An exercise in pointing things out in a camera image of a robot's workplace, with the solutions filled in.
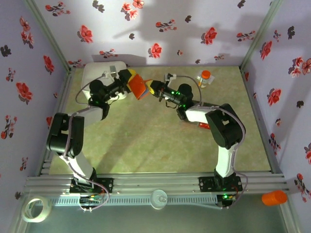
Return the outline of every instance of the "floral wallpaper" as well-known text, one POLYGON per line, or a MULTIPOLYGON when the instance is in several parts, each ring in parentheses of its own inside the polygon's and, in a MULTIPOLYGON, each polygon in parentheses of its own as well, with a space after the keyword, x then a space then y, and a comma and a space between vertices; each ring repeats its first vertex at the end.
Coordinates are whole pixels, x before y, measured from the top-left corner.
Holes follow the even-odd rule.
POLYGON ((265 143, 287 179, 302 232, 311 232, 311 31, 308 0, 284 1, 247 63, 265 143))
POLYGON ((35 3, 71 67, 116 60, 130 66, 238 66, 271 0, 35 3))
POLYGON ((0 232, 5 233, 27 177, 36 175, 49 131, 46 118, 54 114, 66 71, 21 1, 1 2, 0 15, 0 232))

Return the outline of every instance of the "small bottle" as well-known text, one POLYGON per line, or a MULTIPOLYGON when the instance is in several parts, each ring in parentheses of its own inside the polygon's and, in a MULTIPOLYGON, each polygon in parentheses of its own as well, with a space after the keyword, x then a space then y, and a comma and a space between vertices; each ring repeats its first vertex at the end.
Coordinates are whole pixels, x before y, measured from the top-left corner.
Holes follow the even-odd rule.
POLYGON ((212 76, 208 70, 203 70, 201 75, 198 76, 197 79, 199 80, 199 87, 205 88, 207 84, 212 83, 215 77, 212 76))

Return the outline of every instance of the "table surface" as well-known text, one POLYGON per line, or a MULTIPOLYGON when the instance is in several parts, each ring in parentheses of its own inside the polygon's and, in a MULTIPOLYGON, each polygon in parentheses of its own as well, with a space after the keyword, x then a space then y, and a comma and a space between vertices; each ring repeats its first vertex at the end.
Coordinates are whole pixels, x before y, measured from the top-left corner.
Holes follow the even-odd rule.
MULTIPOLYGON (((165 73, 196 77, 203 69, 215 80, 202 90, 202 101, 229 103, 246 127, 245 142, 236 156, 236 169, 270 170, 264 146, 252 112, 238 67, 131 67, 143 79, 163 80, 165 73)), ((74 101, 81 88, 83 69, 73 77, 66 112, 81 109, 74 101)), ((199 100, 192 80, 177 78, 171 88, 181 83, 192 86, 193 99, 199 100)), ((81 94, 78 98, 85 101, 81 94)), ((97 173, 124 172, 199 172, 213 171, 217 164, 218 145, 211 132, 182 123, 175 109, 166 108, 165 101, 148 95, 136 100, 131 93, 114 102, 107 118, 85 128, 83 153, 97 173)), ((50 174, 71 174, 57 156, 50 174)))

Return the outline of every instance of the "orange cap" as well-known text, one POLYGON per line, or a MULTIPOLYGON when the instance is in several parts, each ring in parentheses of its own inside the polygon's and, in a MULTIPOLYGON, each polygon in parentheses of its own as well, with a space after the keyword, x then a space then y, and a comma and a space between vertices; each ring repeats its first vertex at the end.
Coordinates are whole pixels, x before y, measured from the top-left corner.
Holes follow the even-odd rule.
POLYGON ((208 70, 203 70, 202 74, 201 74, 201 77, 203 79, 209 79, 210 78, 210 72, 208 70))
POLYGON ((270 193, 263 194, 261 197, 265 205, 280 205, 287 201, 287 195, 282 190, 276 190, 270 193))

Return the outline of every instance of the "tape roll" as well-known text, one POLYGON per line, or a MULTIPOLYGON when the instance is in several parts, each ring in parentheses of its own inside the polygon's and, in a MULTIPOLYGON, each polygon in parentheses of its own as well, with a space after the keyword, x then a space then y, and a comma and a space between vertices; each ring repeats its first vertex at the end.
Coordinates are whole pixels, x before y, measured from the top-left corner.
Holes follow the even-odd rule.
POLYGON ((26 222, 42 222, 49 216, 51 209, 52 203, 50 202, 50 200, 41 196, 34 196, 25 203, 24 207, 22 208, 21 215, 23 220, 26 222), (41 201, 43 207, 41 213, 38 214, 38 216, 33 217, 32 209, 35 206, 36 201, 41 201))

